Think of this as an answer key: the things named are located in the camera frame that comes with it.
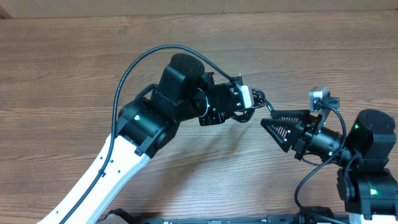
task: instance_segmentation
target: wood grain surface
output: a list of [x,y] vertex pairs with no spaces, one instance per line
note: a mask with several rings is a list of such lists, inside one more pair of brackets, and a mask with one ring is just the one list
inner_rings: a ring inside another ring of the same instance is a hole
[[[110,133],[121,75],[163,44],[189,46],[228,74],[242,73],[276,109],[307,109],[309,90],[327,85],[348,129],[367,108],[398,117],[398,11],[1,20],[0,223],[35,223],[61,202]],[[143,60],[120,105],[157,83],[176,52]],[[246,124],[182,123],[106,211],[164,218],[297,212],[294,190],[314,167],[279,149],[259,124],[268,116],[261,109]],[[327,126],[341,129],[335,116]],[[389,158],[397,177],[397,147]],[[311,178],[301,202],[343,213],[337,169]]]
[[395,10],[398,0],[0,0],[7,18]]

